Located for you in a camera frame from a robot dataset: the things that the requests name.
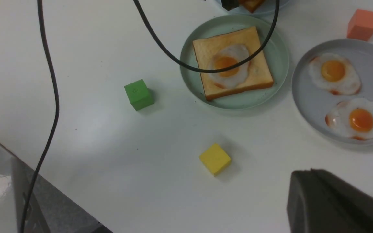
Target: fried egg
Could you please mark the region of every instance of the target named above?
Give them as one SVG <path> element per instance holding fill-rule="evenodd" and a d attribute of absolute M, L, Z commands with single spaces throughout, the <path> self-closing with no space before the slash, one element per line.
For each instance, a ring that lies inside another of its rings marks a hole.
<path fill-rule="evenodd" d="M 308 72 L 318 88 L 334 95 L 353 95 L 361 90 L 361 80 L 351 62 L 337 54 L 315 57 L 309 62 Z"/>
<path fill-rule="evenodd" d="M 325 117 L 329 128 L 342 137 L 373 139 L 373 102 L 364 98 L 339 102 Z"/>
<path fill-rule="evenodd" d="M 235 65 L 238 62 L 248 58 L 249 51 L 244 44 L 233 44 L 228 46 L 214 55 L 209 63 L 208 69 L 217 70 Z M 246 81 L 248 77 L 248 66 L 250 62 L 245 63 L 235 69 L 209 74 L 209 78 L 216 86 L 232 89 Z"/>

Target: orange cube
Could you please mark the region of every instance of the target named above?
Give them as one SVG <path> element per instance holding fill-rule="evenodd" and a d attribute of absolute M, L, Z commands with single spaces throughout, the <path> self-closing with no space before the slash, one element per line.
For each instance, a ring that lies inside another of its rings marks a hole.
<path fill-rule="evenodd" d="M 373 35 L 373 11 L 357 9 L 348 26 L 348 38 L 368 41 Z"/>

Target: plate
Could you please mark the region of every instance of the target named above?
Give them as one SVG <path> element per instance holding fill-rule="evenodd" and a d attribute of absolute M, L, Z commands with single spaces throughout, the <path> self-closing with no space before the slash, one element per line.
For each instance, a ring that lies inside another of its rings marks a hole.
<path fill-rule="evenodd" d="M 192 47 L 192 41 L 238 31 L 251 26 L 256 26 L 260 40 L 263 42 L 265 36 L 270 30 L 271 24 L 245 15 L 225 15 L 211 19 L 200 25 L 192 32 L 188 39 L 186 39 L 181 51 L 180 60 L 188 65 L 198 67 L 194 49 Z M 181 67 L 181 75 L 191 93 L 204 103 L 217 108 L 230 110 L 251 108 L 260 105 L 274 96 L 283 85 L 289 69 L 289 54 L 287 47 L 277 32 L 272 34 L 270 41 L 267 43 L 263 51 L 271 75 L 274 78 L 273 87 L 268 89 L 246 91 L 218 98 L 213 101 L 207 101 L 204 96 L 200 74 Z"/>
<path fill-rule="evenodd" d="M 268 15 L 268 14 L 274 14 L 274 9 L 276 7 L 276 0 L 266 0 L 254 13 L 250 13 L 247 9 L 245 9 L 243 6 L 239 6 L 236 9 L 232 9 L 230 11 L 224 9 L 222 7 L 221 0 L 214 0 L 216 4 L 225 12 L 228 14 L 233 15 L 251 15 L 251 16 L 261 16 L 261 15 Z M 290 0 L 280 0 L 280 9 L 283 6 L 286 6 Z"/>
<path fill-rule="evenodd" d="M 352 63 L 362 88 L 356 95 L 334 96 L 326 90 L 318 89 L 308 75 L 307 64 L 322 53 L 336 53 Z M 352 40 L 338 39 L 320 44 L 308 51 L 297 64 L 292 78 L 293 99 L 305 120 L 323 135 L 338 142 L 358 145 L 373 145 L 373 139 L 358 141 L 334 134 L 326 125 L 326 114 L 342 100 L 366 98 L 373 101 L 373 44 Z"/>

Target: green cube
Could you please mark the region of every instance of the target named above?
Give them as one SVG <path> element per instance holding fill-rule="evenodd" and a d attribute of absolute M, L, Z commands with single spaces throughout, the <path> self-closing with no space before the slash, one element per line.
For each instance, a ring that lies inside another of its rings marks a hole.
<path fill-rule="evenodd" d="M 146 87 L 143 79 L 125 86 L 129 102 L 136 111 L 153 104 L 151 92 Z"/>

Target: egg yolk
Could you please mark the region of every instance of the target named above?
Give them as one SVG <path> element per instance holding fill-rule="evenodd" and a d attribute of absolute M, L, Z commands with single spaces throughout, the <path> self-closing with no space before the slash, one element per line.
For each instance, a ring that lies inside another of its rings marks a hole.
<path fill-rule="evenodd" d="M 355 109 L 349 115 L 351 127 L 358 132 L 369 132 L 373 128 L 373 116 L 365 109 Z"/>
<path fill-rule="evenodd" d="M 345 65 L 337 60 L 330 60 L 322 65 L 322 76 L 329 82 L 337 82 L 345 76 Z"/>
<path fill-rule="evenodd" d="M 231 65 L 235 65 L 237 63 L 238 63 L 237 60 L 232 58 L 232 57 L 222 56 L 222 57 L 216 59 L 216 61 L 214 63 L 214 68 L 216 70 L 218 70 L 218 69 L 229 67 Z M 240 68 L 237 67 L 237 68 L 234 68 L 234 69 L 229 70 L 229 71 L 221 72 L 221 73 L 219 73 L 219 76 L 223 77 L 223 78 L 231 77 L 231 76 L 237 74 L 239 69 Z"/>

